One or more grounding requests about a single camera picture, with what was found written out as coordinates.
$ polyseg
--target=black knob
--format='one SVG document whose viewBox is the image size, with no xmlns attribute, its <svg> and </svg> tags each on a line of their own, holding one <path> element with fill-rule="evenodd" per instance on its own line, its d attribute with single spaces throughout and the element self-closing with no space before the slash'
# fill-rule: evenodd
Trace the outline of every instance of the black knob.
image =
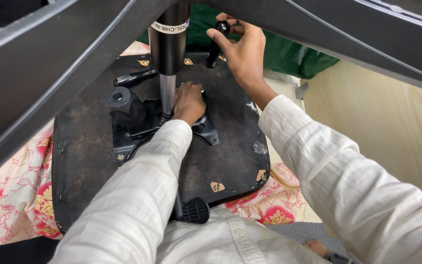
<svg viewBox="0 0 422 264">
<path fill-rule="evenodd" d="M 145 71 L 125 74 L 123 76 L 120 76 L 114 79 L 114 86 L 132 87 L 133 85 L 140 83 L 141 81 L 145 80 L 147 77 L 151 77 L 152 75 L 156 73 L 157 71 L 155 69 L 150 68 Z"/>
<path fill-rule="evenodd" d="M 216 23 L 216 26 L 214 27 L 219 32 L 221 32 L 226 39 L 229 38 L 229 32 L 231 31 L 231 27 L 229 26 L 229 23 L 227 21 L 219 21 Z M 218 59 L 219 53 L 221 52 L 221 48 L 219 45 L 216 44 L 213 40 L 211 40 L 210 43 L 210 55 L 206 59 L 206 66 L 210 69 L 214 68 L 216 66 L 216 60 Z"/>
<path fill-rule="evenodd" d="M 108 113 L 121 126 L 142 129 L 146 124 L 146 108 L 139 97 L 125 87 L 115 87 L 107 95 Z"/>
</svg>

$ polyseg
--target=gray carpet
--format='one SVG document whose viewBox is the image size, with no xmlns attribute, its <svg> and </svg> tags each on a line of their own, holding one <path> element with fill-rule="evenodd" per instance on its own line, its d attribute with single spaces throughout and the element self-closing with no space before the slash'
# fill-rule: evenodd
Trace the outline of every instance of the gray carpet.
<svg viewBox="0 0 422 264">
<path fill-rule="evenodd" d="M 327 236 L 325 224 L 319 223 L 293 223 L 284 225 L 267 225 L 268 229 L 280 233 L 302 245 L 308 239 L 317 239 L 330 251 L 346 256 L 343 245 L 337 238 Z"/>
</svg>

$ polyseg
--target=black handle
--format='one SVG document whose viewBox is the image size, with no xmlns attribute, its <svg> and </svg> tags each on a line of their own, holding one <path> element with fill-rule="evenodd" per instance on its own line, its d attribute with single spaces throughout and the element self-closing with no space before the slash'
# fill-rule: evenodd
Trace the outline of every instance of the black handle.
<svg viewBox="0 0 422 264">
<path fill-rule="evenodd" d="M 114 79 L 114 86 L 121 87 L 132 87 L 135 84 L 141 82 L 144 78 L 156 74 L 157 71 L 153 68 L 147 69 L 145 71 L 134 72 L 130 74 L 125 74 Z"/>
<path fill-rule="evenodd" d="M 229 26 L 229 23 L 227 23 L 227 21 L 217 22 L 215 29 L 221 32 L 226 37 L 226 39 L 229 38 L 229 32 L 231 31 L 231 27 Z M 210 48 L 210 55 L 206 59 L 205 64 L 208 68 L 212 69 L 214 68 L 214 66 L 216 66 L 216 60 L 218 59 L 219 53 L 221 52 L 221 48 L 213 40 L 211 40 Z"/>
</svg>

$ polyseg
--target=sticker label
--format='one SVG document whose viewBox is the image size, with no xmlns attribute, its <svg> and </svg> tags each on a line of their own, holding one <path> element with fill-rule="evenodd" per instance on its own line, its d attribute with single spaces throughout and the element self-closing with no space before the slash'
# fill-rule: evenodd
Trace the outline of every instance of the sticker label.
<svg viewBox="0 0 422 264">
<path fill-rule="evenodd" d="M 181 32 L 184 32 L 188 28 L 188 24 L 190 22 L 190 19 L 188 19 L 185 23 L 178 25 L 178 26 L 167 26 L 162 25 L 161 23 L 154 21 L 152 23 L 151 27 L 153 27 L 155 30 L 166 33 L 166 34 L 178 34 Z"/>
</svg>

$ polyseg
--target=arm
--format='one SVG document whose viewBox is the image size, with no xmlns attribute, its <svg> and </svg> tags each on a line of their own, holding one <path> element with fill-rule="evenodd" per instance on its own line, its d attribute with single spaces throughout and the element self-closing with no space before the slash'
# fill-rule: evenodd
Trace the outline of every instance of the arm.
<svg viewBox="0 0 422 264">
<path fill-rule="evenodd" d="M 51 263 L 154 263 L 177 194 L 201 87 L 182 84 L 172 121 L 121 166 L 71 226 Z"/>
<path fill-rule="evenodd" d="M 243 34 L 231 43 L 214 29 L 207 32 L 239 84 L 264 109 L 259 126 L 297 175 L 314 211 L 364 264 L 422 263 L 422 191 L 399 182 L 359 154 L 354 141 L 270 91 L 263 80 L 261 29 L 243 21 L 235 26 L 237 20 L 226 14 L 217 19 Z"/>
</svg>

